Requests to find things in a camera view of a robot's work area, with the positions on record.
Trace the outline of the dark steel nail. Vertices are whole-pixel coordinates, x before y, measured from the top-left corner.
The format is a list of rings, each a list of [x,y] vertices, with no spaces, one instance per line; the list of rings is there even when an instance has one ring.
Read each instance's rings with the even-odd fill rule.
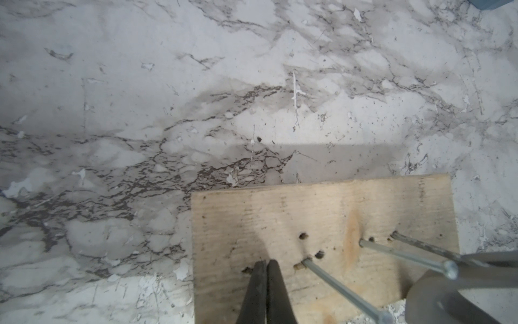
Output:
[[[437,247],[433,244],[429,244],[420,240],[416,240],[414,238],[411,238],[409,236],[405,236],[403,234],[400,234],[398,231],[394,231],[391,234],[392,239],[398,240],[400,242],[403,242],[405,244],[411,245],[416,248],[420,248],[424,251],[431,252],[435,255],[439,255],[441,257],[444,257],[446,259],[450,259],[452,261],[463,263],[465,265],[474,266],[474,267],[491,267],[490,263],[486,263],[483,261],[479,261],[477,259],[474,259],[472,257],[468,257],[466,255],[460,255],[459,253],[449,251],[444,248]]]

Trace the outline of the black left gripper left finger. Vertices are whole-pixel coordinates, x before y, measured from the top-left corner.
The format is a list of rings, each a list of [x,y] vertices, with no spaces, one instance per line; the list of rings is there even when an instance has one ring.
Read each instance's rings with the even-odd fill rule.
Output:
[[[256,262],[243,299],[237,324],[265,324],[267,312],[267,265]]]

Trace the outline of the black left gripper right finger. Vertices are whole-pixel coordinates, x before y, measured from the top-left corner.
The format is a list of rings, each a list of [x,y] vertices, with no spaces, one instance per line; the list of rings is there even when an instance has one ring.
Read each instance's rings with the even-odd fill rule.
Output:
[[[267,265],[267,323],[297,324],[279,263]]]

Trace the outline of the wooden board with holes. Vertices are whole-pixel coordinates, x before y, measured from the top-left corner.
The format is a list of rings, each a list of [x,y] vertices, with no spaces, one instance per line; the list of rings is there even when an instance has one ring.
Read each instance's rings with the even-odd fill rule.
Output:
[[[359,310],[303,268],[305,258],[379,307],[405,298],[424,269],[360,240],[412,251],[391,238],[399,232],[459,250],[445,174],[195,192],[191,211],[197,323],[236,321],[257,261],[279,262],[299,323],[342,323]]]

